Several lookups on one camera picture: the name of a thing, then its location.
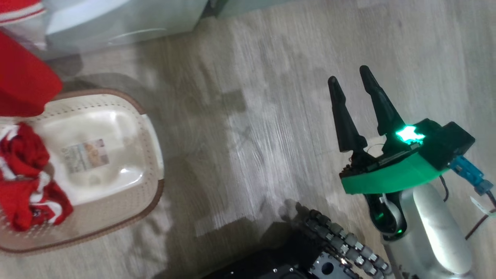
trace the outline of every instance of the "plastic basket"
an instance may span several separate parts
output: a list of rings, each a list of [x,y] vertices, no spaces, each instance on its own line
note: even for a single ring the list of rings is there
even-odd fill
[[[163,189],[163,160],[153,126],[129,96],[110,89],[65,93],[32,118],[0,118],[0,131],[24,121],[43,139],[54,179],[74,212],[60,225],[29,231],[10,228],[0,211],[0,250],[39,253],[94,239],[151,212]],[[68,156],[86,142],[101,140],[106,164],[74,168]]]

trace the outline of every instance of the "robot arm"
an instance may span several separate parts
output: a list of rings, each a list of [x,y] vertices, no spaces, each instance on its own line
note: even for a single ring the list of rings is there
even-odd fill
[[[429,182],[450,167],[459,174],[474,173],[461,158],[475,139],[454,122],[442,127],[424,119],[406,125],[370,69],[362,66],[360,74],[372,98],[377,131],[386,142],[379,157],[363,150],[367,142],[358,134],[343,91],[332,76],[328,83],[339,148],[353,151],[351,164],[340,173],[345,191],[365,196],[397,278],[470,278],[470,249]],[[479,185],[476,189],[492,186],[479,175],[465,175],[470,177],[477,180],[471,182]]]

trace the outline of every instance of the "white cabinet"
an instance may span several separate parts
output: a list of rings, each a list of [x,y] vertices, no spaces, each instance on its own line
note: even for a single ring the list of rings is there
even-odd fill
[[[30,50],[47,60],[191,31],[207,1],[45,0],[47,50]]]

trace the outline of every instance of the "blue connector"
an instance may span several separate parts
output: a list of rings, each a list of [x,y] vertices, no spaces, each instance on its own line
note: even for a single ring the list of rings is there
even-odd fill
[[[472,184],[479,196],[486,194],[493,187],[491,182],[483,178],[484,173],[463,156],[456,157],[449,168]]]

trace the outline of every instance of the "label on basket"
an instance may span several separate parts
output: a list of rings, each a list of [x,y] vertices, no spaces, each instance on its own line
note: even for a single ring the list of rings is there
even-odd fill
[[[109,163],[103,139],[62,148],[69,173],[83,172]]]

